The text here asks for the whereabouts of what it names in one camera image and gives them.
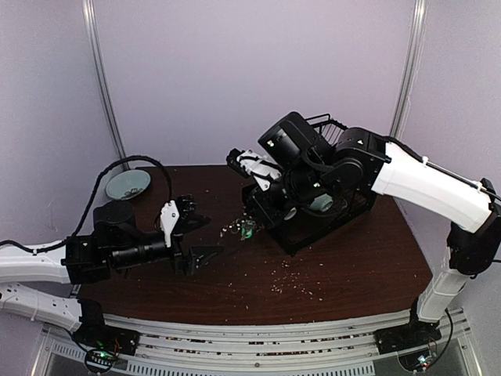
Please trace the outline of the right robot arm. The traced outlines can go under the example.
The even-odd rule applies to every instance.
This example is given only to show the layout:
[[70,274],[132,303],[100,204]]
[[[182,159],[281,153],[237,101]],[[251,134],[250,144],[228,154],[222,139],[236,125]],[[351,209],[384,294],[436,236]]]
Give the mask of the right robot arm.
[[246,150],[236,158],[243,174],[256,181],[247,214],[273,228],[317,197],[352,190],[396,197],[448,219],[448,262],[419,296],[416,317],[401,331],[407,345],[419,345],[467,279],[493,263],[500,246],[499,197],[487,179],[456,175],[390,136],[341,126],[331,143],[323,127],[289,113],[260,137],[264,155]]

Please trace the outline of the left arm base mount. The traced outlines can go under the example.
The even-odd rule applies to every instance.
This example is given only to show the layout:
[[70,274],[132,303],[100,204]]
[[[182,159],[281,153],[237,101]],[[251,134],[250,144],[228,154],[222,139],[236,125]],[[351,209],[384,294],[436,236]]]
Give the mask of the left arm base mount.
[[104,374],[118,362],[119,355],[134,356],[140,333],[105,323],[98,302],[77,299],[80,326],[70,332],[74,343],[84,351],[84,365],[93,374]]

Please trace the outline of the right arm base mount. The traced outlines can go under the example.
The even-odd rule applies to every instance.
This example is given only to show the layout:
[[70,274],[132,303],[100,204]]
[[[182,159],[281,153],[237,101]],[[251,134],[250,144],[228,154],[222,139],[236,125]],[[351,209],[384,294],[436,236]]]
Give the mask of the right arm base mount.
[[[406,324],[387,327],[374,332],[380,355],[400,352],[422,345],[429,346],[442,338],[438,329],[438,321],[433,323],[422,321],[417,314],[419,299],[416,298],[411,305],[409,321]],[[398,358],[400,365],[407,371],[424,372],[432,364],[432,352],[419,350],[410,352]]]

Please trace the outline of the green tagged key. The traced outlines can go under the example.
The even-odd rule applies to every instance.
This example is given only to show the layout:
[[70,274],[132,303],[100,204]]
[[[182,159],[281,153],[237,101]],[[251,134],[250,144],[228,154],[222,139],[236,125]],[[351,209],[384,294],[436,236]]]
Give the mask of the green tagged key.
[[252,238],[254,235],[254,226],[249,225],[249,224],[245,224],[241,228],[240,235],[241,235],[241,240],[248,240],[248,239]]

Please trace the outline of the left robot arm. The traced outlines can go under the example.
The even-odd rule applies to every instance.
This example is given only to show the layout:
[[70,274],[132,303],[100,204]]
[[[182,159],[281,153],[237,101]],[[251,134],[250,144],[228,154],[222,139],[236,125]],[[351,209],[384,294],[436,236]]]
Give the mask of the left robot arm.
[[111,201],[95,208],[92,216],[93,231],[87,236],[30,247],[1,242],[2,309],[83,334],[96,348],[104,348],[113,332],[99,303],[56,297],[25,284],[93,284],[110,279],[113,271],[162,261],[169,261],[176,273],[193,275],[223,251],[218,245],[182,250],[183,237],[211,221],[196,213],[189,196],[166,203],[159,213],[160,228],[153,232],[137,228],[134,208],[127,201]]

